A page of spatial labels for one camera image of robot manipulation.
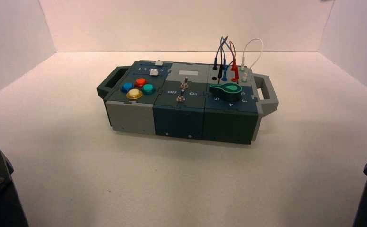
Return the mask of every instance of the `white backdrop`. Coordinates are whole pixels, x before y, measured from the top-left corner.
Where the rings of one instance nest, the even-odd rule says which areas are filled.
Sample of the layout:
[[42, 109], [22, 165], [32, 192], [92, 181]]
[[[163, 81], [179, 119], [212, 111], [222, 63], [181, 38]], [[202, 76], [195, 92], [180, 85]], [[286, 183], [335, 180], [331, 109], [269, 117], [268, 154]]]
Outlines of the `white backdrop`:
[[59, 52], [214, 51], [221, 35], [239, 49], [261, 37], [266, 50], [317, 51], [332, 6], [320, 0], [40, 2]]
[[367, 86], [367, 0], [336, 0], [319, 51]]
[[0, 0], [0, 89], [54, 52], [37, 0]]

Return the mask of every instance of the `white button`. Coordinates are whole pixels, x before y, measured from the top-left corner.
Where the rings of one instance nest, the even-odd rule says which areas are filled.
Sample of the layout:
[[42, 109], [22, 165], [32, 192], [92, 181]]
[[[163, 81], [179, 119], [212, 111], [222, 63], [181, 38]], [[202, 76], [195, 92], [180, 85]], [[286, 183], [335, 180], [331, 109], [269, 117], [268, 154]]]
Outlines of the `white button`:
[[150, 69], [150, 76], [158, 76], [158, 69]]
[[163, 64], [164, 64], [164, 63], [163, 63], [161, 60], [159, 60], [159, 59], [155, 61], [155, 65], [156, 65], [156, 66], [161, 66], [161, 65], [163, 65]]

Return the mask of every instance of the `round push button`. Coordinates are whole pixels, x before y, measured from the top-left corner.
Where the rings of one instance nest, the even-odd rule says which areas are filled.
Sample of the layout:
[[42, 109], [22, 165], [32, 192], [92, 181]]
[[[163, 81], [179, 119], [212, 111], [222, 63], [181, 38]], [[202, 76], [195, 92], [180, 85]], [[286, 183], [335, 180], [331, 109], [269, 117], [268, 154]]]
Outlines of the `round push button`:
[[121, 91], [122, 91], [123, 93], [126, 93], [126, 92], [130, 91], [130, 90], [131, 90], [131, 89], [133, 89], [133, 88], [134, 88], [133, 83], [124, 83], [124, 84], [122, 85], [122, 87], [121, 87]]
[[143, 92], [139, 89], [133, 88], [127, 94], [126, 97], [128, 99], [139, 99], [143, 96]]
[[155, 88], [152, 84], [145, 84], [143, 86], [143, 92], [147, 95], [154, 93]]
[[142, 88], [145, 84], [147, 83], [147, 80], [144, 78], [139, 78], [136, 80], [136, 82], [134, 83], [134, 86], [137, 88]]

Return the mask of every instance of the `modular electronic box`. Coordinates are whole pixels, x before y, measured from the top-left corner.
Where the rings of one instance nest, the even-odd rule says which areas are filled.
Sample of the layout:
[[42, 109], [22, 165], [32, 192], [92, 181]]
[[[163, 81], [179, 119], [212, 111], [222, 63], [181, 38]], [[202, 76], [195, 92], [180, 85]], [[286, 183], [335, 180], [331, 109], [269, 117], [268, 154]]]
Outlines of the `modular electronic box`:
[[116, 67], [97, 92], [116, 131], [250, 144], [278, 99], [268, 76], [245, 69], [235, 80], [218, 77], [215, 64], [136, 61]]

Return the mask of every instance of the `gray handle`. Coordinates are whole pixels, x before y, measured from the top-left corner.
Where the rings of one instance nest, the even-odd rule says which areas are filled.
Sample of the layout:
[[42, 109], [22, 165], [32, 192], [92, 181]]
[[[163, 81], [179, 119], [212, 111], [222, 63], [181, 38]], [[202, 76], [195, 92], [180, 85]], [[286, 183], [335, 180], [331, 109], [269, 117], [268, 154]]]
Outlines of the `gray handle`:
[[254, 74], [254, 80], [257, 89], [261, 88], [261, 92], [264, 96], [264, 99], [259, 101], [263, 109], [262, 117], [264, 117], [277, 110], [278, 98], [268, 76]]

